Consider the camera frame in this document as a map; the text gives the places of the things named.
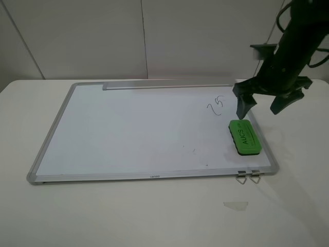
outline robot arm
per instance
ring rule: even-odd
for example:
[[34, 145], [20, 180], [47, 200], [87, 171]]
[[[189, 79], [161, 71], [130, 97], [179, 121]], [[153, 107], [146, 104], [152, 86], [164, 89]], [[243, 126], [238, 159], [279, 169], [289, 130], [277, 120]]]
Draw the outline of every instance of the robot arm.
[[[279, 17], [289, 7], [291, 20], [283, 30]], [[275, 96], [270, 107], [274, 114], [304, 97], [302, 88], [308, 89], [312, 81], [299, 74], [305, 65], [309, 65], [316, 50], [327, 51], [318, 46], [329, 33], [329, 1], [292, 0], [278, 14], [277, 24], [284, 31], [278, 45], [251, 45], [264, 58], [257, 76], [234, 85], [239, 119], [257, 104], [253, 94]], [[328, 59], [329, 55], [309, 67], [319, 66]]]

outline whiteboard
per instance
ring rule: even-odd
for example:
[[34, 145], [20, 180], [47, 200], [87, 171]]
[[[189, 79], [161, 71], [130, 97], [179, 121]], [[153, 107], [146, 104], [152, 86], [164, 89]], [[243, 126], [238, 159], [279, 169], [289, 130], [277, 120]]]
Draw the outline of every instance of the whiteboard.
[[151, 86], [142, 81], [74, 85], [37, 157], [34, 181], [275, 172], [267, 146], [259, 155], [237, 153], [228, 129], [237, 119], [231, 86], [146, 82]]

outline table surface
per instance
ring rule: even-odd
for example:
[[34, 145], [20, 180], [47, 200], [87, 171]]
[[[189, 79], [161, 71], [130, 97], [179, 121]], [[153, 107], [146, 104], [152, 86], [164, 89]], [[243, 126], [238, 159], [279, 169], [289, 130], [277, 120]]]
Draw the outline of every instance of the table surface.
[[[70, 86], [82, 81], [21, 80], [0, 93], [0, 246], [329, 246], [328, 84], [314, 80], [277, 116], [273, 97], [255, 97], [253, 112], [280, 166], [259, 184], [32, 186], [26, 174]], [[224, 202], [248, 205], [236, 211]]]

